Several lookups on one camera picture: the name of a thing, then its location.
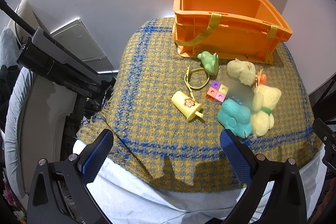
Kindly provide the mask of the colourful cube block toy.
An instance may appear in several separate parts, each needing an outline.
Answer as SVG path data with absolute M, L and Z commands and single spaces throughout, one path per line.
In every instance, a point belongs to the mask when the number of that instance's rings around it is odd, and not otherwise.
M 229 88 L 216 80 L 213 80 L 207 93 L 206 97 L 217 104 L 222 104 L 226 98 Z

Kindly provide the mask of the teal flower plush cushion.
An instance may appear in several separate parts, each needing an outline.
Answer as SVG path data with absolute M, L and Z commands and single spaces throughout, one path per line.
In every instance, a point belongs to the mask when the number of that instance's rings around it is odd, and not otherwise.
M 239 138 L 246 139 L 252 134 L 251 111 L 232 99 L 225 100 L 217 114 L 219 123 Z

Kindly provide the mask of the yellow plush dog green scarf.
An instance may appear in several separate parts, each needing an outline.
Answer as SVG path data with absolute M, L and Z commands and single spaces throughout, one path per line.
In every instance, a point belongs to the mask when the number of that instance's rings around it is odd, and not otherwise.
M 278 88 L 259 85 L 254 89 L 250 122 L 252 133 L 258 137 L 265 135 L 274 126 L 273 110 L 282 92 Z

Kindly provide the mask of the orange plastic storage basket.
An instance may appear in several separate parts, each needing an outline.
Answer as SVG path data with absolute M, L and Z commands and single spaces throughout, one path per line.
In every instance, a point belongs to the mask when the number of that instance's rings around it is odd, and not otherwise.
M 174 0 L 172 37 L 182 57 L 208 51 L 219 58 L 272 64 L 293 34 L 268 0 Z

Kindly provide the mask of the white bed sheet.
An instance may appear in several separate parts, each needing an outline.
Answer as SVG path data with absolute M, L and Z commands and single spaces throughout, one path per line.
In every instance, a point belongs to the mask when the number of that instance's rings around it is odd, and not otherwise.
M 321 194 L 327 167 L 324 149 L 299 170 L 309 218 Z M 224 219 L 245 188 L 218 193 L 175 193 L 156 190 L 106 158 L 90 194 L 112 223 L 205 223 Z

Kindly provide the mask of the black tripod stand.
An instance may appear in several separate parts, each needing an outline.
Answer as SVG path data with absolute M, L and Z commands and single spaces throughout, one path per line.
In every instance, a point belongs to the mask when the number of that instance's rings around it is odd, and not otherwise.
M 32 28 L 5 0 L 1 10 L 23 28 L 29 37 L 21 47 L 18 63 L 34 73 L 89 99 L 89 108 L 100 111 L 110 99 L 116 78 L 99 74 L 86 65 L 41 27 Z

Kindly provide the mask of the yellow popsicle toy with flower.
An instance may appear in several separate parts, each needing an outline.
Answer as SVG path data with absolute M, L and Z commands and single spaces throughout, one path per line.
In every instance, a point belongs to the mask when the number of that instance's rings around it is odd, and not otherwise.
M 203 118 L 202 105 L 181 91 L 177 91 L 171 98 L 173 105 L 185 116 L 187 121 L 195 117 Z

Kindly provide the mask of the yellow blue checkered blanket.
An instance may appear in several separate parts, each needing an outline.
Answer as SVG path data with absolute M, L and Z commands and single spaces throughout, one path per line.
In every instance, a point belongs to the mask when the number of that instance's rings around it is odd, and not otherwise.
M 177 91 L 187 92 L 186 69 L 197 59 L 180 57 L 172 40 L 173 18 L 155 18 L 141 26 L 124 50 L 113 94 L 105 107 L 78 133 L 88 144 L 105 128 L 114 132 L 109 157 L 151 186 L 172 192 L 222 192 L 242 187 L 219 143 L 220 106 L 195 92 L 203 119 L 187 121 L 173 105 Z M 272 65 L 261 65 L 267 84 L 282 96 L 273 111 L 274 127 L 247 140 L 254 153 L 299 167 L 310 162 L 322 143 L 313 132 L 309 97 L 285 44 L 273 54 Z

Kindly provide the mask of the beige plush animal toy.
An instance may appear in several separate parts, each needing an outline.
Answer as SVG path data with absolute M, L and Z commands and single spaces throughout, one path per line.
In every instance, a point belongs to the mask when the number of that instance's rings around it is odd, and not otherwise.
M 255 81 L 256 68 L 249 61 L 232 60 L 227 64 L 229 77 L 238 80 L 241 84 L 251 86 Z

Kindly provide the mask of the black knit blue ball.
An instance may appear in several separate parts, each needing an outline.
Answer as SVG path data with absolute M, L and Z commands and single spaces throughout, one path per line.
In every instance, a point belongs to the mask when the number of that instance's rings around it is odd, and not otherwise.
M 229 85 L 226 97 L 235 101 L 237 104 L 246 106 L 252 110 L 254 92 L 249 85 L 245 85 L 239 82 L 231 83 Z

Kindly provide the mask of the green frog toy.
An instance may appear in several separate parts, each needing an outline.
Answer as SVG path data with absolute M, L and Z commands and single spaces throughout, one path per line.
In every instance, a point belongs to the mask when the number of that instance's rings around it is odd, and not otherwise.
M 209 53 L 207 51 L 203 51 L 199 53 L 197 58 L 201 61 L 205 71 L 211 75 L 216 76 L 219 71 L 219 57 L 217 53 Z

